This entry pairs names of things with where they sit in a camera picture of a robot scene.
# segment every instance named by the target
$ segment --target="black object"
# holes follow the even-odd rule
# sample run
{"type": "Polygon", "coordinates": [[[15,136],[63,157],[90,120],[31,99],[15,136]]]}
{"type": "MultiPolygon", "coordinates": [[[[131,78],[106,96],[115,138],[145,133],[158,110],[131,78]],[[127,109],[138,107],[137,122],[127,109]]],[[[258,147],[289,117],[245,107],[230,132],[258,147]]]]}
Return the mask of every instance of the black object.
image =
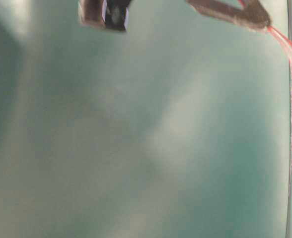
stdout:
{"type": "Polygon", "coordinates": [[[132,0],[80,0],[78,13],[83,25],[126,31],[132,0]]]}

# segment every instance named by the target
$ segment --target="dark metal clip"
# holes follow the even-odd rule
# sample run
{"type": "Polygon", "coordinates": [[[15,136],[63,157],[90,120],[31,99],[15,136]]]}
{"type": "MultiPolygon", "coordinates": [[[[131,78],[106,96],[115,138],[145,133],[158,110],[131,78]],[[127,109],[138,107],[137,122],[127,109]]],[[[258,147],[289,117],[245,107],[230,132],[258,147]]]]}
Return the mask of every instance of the dark metal clip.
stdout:
{"type": "Polygon", "coordinates": [[[256,31],[264,31],[271,25],[268,12],[258,0],[240,0],[239,9],[217,0],[186,0],[196,11],[205,16],[224,20],[256,31]]]}
{"type": "Polygon", "coordinates": [[[79,0],[80,23],[103,29],[126,31],[132,0],[79,0]]]}

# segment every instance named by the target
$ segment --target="red wire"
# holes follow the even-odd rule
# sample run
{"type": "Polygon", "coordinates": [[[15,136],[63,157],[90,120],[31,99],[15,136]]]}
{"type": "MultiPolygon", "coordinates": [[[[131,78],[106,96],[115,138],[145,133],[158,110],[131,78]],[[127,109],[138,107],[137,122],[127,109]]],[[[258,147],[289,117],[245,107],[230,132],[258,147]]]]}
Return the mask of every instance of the red wire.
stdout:
{"type": "Polygon", "coordinates": [[[245,2],[244,2],[244,0],[238,0],[239,1],[239,3],[242,5],[242,6],[245,6],[245,2]]]}

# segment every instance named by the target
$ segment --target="blurry object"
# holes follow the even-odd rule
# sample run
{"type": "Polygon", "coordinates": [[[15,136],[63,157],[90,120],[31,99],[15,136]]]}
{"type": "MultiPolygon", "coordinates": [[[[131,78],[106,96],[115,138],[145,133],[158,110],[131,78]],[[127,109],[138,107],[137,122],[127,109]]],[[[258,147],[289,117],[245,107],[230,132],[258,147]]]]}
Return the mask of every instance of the blurry object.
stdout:
{"type": "Polygon", "coordinates": [[[80,0],[79,20],[83,25],[126,31],[131,0],[80,0]]]}
{"type": "Polygon", "coordinates": [[[271,24],[267,11],[258,0],[249,1],[244,9],[238,9],[217,0],[187,0],[200,14],[224,20],[252,30],[266,30],[271,24]]]}

